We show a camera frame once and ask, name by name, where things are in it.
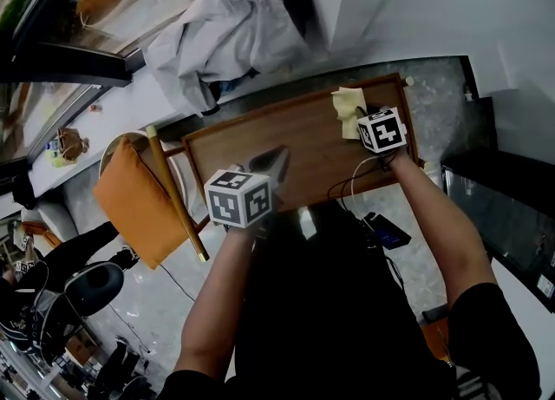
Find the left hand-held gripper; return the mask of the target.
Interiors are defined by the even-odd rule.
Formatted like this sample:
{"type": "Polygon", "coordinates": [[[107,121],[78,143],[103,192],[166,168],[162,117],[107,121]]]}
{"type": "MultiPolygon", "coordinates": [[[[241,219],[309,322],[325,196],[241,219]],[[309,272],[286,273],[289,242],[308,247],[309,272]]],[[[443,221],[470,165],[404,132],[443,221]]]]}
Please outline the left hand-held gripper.
{"type": "Polygon", "coordinates": [[[290,162],[290,150],[277,146],[249,161],[249,168],[239,164],[219,169],[204,185],[210,219],[219,224],[248,228],[272,212],[274,190],[279,186],[290,162]]]}

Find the wooden serving cart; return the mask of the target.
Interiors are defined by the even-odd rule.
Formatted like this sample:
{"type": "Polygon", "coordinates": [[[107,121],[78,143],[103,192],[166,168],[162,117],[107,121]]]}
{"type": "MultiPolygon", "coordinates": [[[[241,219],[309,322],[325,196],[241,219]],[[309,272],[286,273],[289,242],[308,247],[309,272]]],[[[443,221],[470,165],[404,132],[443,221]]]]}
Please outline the wooden serving cart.
{"type": "Polygon", "coordinates": [[[356,141],[347,141],[337,114],[332,106],[329,90],[302,95],[289,100],[252,110],[228,121],[202,128],[182,139],[178,148],[165,151],[153,126],[147,129],[162,183],[170,193],[182,224],[202,261],[209,259],[199,233],[209,219],[195,223],[186,214],[175,181],[170,175],[167,159],[183,152],[193,169],[198,187],[202,187],[217,170],[230,164],[244,164],[256,154],[284,145],[291,151],[290,167],[284,184],[278,190],[283,201],[282,210],[288,211],[341,195],[344,181],[357,192],[385,187],[395,178],[380,170],[362,177],[356,167],[371,153],[356,141]]]}

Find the yellow cloth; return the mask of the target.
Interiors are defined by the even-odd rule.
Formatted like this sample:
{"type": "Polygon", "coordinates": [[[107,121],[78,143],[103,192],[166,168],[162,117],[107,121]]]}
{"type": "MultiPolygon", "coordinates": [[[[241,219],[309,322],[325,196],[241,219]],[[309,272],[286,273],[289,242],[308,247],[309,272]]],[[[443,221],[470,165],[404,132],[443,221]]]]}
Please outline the yellow cloth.
{"type": "Polygon", "coordinates": [[[332,92],[331,96],[333,107],[337,112],[337,119],[342,124],[342,137],[345,140],[358,141],[360,134],[357,121],[362,118],[358,108],[367,110],[362,89],[340,87],[337,91],[332,92]]]}

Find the person's left forearm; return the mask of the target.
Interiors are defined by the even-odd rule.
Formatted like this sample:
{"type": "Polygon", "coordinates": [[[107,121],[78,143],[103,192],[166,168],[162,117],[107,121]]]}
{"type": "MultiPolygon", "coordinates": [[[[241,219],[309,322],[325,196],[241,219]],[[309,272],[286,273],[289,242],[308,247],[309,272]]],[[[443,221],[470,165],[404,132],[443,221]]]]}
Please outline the person's left forearm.
{"type": "Polygon", "coordinates": [[[186,317],[174,369],[224,379],[235,345],[256,233],[231,227],[186,317]]]}

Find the person's right forearm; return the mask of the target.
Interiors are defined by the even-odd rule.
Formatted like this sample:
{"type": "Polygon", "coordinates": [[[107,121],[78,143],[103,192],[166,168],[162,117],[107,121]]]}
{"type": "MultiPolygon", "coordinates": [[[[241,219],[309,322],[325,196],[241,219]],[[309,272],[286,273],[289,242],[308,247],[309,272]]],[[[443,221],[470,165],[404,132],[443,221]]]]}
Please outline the person's right forearm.
{"type": "Polygon", "coordinates": [[[468,289],[496,284],[481,237],[471,220],[409,157],[398,150],[389,166],[410,205],[443,277],[447,302],[468,289]]]}

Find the white round chair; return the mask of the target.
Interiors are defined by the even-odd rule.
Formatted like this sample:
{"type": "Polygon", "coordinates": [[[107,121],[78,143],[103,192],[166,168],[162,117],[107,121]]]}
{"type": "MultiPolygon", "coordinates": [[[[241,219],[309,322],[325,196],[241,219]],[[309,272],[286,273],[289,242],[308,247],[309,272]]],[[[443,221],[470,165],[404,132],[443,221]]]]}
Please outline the white round chair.
{"type": "MultiPolygon", "coordinates": [[[[141,160],[153,172],[156,179],[160,180],[161,175],[157,169],[156,161],[147,138],[147,133],[144,131],[131,131],[116,136],[103,152],[100,162],[99,176],[102,175],[105,168],[111,161],[112,156],[123,137],[127,137],[131,141],[141,157],[141,160]]],[[[190,216],[195,222],[202,221],[207,216],[208,212],[198,190],[196,180],[194,179],[193,169],[186,155],[183,152],[177,153],[169,157],[167,159],[167,163],[190,216]]]]}

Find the black device with blue screen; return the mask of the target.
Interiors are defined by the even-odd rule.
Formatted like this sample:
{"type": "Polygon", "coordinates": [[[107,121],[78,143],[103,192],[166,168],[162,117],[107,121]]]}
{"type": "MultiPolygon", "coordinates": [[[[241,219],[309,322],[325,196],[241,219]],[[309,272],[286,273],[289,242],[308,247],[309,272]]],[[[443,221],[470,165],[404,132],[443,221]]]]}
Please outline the black device with blue screen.
{"type": "Polygon", "coordinates": [[[369,213],[365,218],[374,230],[382,245],[388,250],[406,246],[411,236],[381,214],[369,213]]]}

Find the grey fabric sheet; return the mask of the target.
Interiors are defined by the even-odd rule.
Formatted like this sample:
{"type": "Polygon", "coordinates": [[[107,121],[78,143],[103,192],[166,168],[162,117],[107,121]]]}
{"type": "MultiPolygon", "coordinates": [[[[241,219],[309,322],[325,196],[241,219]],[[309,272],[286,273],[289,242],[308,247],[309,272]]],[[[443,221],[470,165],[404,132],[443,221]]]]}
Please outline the grey fabric sheet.
{"type": "Polygon", "coordinates": [[[194,0],[143,49],[172,107],[203,115],[214,83],[272,74],[306,54],[307,0],[194,0]]]}

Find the large orange cushion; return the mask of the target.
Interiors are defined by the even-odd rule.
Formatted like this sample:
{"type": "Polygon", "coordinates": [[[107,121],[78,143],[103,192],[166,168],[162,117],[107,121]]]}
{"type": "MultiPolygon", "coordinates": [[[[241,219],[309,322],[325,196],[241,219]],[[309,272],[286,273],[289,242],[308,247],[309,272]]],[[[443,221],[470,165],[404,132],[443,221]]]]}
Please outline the large orange cushion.
{"type": "Polygon", "coordinates": [[[151,269],[188,239],[169,196],[126,135],[93,193],[108,220],[151,269]]]}

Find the black glass-door fridge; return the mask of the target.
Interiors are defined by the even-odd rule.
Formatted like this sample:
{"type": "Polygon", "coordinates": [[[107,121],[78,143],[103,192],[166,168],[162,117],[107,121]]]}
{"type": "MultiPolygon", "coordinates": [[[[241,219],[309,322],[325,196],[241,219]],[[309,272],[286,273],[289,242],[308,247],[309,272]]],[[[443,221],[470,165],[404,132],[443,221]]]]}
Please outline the black glass-door fridge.
{"type": "Polygon", "coordinates": [[[555,165],[476,148],[442,161],[441,178],[489,256],[555,313],[555,165]]]}

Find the person's black shirt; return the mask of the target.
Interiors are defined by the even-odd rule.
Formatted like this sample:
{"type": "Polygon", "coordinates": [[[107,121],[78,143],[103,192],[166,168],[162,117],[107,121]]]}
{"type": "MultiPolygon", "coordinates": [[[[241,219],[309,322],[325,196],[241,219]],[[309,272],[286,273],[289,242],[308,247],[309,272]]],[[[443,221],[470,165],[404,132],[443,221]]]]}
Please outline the person's black shirt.
{"type": "Polygon", "coordinates": [[[157,400],[539,400],[539,366],[500,287],[471,285],[428,348],[377,239],[334,203],[306,239],[289,217],[248,253],[234,359],[181,364],[157,400]]]}

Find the brown bag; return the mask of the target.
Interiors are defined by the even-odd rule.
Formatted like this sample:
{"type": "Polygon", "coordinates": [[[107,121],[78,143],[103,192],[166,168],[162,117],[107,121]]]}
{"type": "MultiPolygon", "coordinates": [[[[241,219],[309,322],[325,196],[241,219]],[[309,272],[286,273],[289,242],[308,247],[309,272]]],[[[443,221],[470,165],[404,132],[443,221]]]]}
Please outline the brown bag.
{"type": "Polygon", "coordinates": [[[76,161],[81,154],[89,149],[88,138],[81,138],[75,128],[58,128],[57,139],[60,143],[60,153],[66,161],[76,161]]]}

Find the yellow-green bag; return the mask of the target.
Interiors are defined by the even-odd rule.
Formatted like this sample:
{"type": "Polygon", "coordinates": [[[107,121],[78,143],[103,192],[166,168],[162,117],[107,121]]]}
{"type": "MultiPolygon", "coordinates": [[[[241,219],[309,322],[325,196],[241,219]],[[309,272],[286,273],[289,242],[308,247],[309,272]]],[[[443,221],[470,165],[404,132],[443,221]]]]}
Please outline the yellow-green bag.
{"type": "Polygon", "coordinates": [[[47,150],[46,156],[52,167],[60,168],[76,164],[76,160],[68,160],[64,158],[59,151],[47,150]]]}

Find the black round chair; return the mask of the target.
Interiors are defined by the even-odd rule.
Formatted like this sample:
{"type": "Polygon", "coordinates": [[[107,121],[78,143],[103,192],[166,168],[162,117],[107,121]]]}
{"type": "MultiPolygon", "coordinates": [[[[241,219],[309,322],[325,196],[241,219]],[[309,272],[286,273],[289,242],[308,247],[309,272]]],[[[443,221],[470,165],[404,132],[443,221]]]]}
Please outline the black round chair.
{"type": "Polygon", "coordinates": [[[124,272],[113,262],[95,262],[76,273],[64,286],[64,294],[81,317],[90,317],[109,305],[120,293],[124,272]]]}

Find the black window frame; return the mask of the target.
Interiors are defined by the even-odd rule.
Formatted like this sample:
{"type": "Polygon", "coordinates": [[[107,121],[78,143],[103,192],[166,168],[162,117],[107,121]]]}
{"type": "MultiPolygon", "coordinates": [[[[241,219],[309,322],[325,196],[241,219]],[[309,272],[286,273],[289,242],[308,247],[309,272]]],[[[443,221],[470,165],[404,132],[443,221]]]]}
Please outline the black window frame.
{"type": "Polygon", "coordinates": [[[0,0],[0,82],[123,87],[193,1],[0,0]]]}

